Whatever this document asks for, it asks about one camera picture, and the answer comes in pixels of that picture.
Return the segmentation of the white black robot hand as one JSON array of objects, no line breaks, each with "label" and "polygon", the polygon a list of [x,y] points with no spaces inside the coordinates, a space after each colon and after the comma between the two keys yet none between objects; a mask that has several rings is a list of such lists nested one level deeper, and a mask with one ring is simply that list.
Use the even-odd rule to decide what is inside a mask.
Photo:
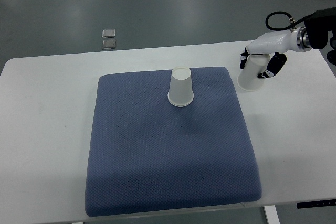
[{"label": "white black robot hand", "polygon": [[306,52],[310,49],[310,41],[305,27],[265,33],[245,47],[240,54],[240,68],[245,68],[249,56],[273,54],[268,61],[266,70],[257,75],[259,79],[271,78],[277,75],[285,65],[287,51]]}]

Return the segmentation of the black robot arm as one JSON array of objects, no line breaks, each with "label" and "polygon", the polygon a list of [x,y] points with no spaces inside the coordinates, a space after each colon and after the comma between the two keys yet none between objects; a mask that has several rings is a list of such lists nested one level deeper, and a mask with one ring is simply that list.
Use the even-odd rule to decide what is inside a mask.
[{"label": "black robot arm", "polygon": [[323,49],[330,43],[327,60],[335,65],[335,7],[314,12],[304,24],[311,48]]}]

